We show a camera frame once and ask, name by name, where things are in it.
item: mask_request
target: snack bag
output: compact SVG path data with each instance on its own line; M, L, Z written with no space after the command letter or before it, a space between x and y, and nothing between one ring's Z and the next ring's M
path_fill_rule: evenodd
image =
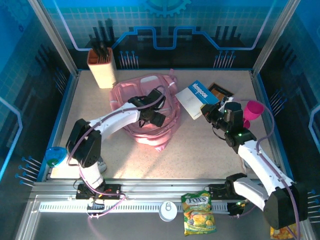
M181 201L185 236L191 234L210 234L216 231L209 192L187 193L181 197Z
M289 226L292 232L297 235L297 225L294 223ZM293 239L294 236L290 234L287 227L280 228L279 230L275 230L270 227L270 238L271 239Z

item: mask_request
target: beige table surface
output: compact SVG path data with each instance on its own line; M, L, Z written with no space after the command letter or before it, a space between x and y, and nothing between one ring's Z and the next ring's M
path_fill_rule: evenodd
M151 73L167 74L168 70L119 70L118 81ZM238 99L256 99L248 71L175 70L178 89L183 90L195 80L206 87L215 82L234 93ZM60 145L66 146L78 119L90 121L111 112L110 89L100 89L90 71L82 71ZM262 118L251 122L250 130L258 138L266 135ZM267 140L261 146L271 157ZM153 179L224 179L244 173L241 158L218 139L204 117L193 120L181 107L181 126L168 146L157 152L152 146L139 144L119 130L102 143L101 156L107 164L105 178ZM61 164L52 169L51 178L78 178L77 167Z

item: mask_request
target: gear graphic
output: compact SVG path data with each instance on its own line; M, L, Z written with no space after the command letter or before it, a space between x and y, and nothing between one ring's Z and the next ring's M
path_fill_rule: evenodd
M186 5L190 3L191 0L143 0L142 5L150 14L166 18L180 14L180 11L185 10Z
M2 0L0 7L6 8L19 24L22 24L30 14L30 6L27 0Z

